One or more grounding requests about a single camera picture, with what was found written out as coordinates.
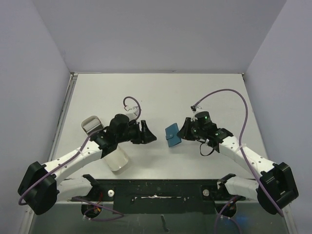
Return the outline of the blue leather card holder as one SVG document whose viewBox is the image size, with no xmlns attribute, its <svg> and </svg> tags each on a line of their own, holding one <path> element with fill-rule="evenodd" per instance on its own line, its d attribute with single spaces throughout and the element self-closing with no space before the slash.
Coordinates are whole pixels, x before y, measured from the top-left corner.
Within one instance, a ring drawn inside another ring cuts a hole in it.
<svg viewBox="0 0 312 234">
<path fill-rule="evenodd" d="M 172 148 L 182 142 L 181 138 L 177 136 L 179 132 L 178 124 L 173 123 L 165 128 L 166 140 L 169 148 Z"/>
</svg>

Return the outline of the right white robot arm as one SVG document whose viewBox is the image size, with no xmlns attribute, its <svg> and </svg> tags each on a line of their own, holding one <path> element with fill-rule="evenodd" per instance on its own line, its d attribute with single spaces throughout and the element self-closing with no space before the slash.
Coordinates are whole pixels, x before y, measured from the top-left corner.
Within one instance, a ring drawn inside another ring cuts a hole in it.
<svg viewBox="0 0 312 234">
<path fill-rule="evenodd" d="M 238 195 L 256 200 L 273 215 L 298 198 L 299 192 L 289 165 L 284 162 L 277 164 L 239 143 L 230 131 L 218 128 L 211 121 L 209 112 L 195 112 L 193 117 L 187 117 L 177 136 L 208 145 L 254 176 L 254 179 L 246 179 L 228 174 L 219 179 L 217 193 L 220 198 Z"/>
</svg>

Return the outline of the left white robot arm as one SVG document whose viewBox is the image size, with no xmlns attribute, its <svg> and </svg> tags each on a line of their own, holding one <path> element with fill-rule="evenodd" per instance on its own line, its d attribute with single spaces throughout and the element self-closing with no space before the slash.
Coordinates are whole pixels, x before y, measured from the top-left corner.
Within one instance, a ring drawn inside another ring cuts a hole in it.
<svg viewBox="0 0 312 234">
<path fill-rule="evenodd" d="M 40 164 L 34 162 L 28 166 L 18 188 L 20 206 L 28 205 L 37 215 L 47 212 L 57 202 L 58 196 L 65 199 L 74 196 L 74 191 L 81 191 L 88 200 L 99 195 L 99 187 L 87 183 L 80 188 L 66 186 L 60 189 L 70 175 L 84 166 L 103 160 L 112 172 L 117 172 L 129 162 L 127 154 L 119 147 L 120 143 L 149 144 L 157 137 L 149 130 L 145 120 L 137 121 L 137 115 L 117 114 L 109 125 L 102 124 L 97 116 L 90 116 L 81 123 L 87 134 L 83 144 L 73 151 L 55 160 Z"/>
</svg>

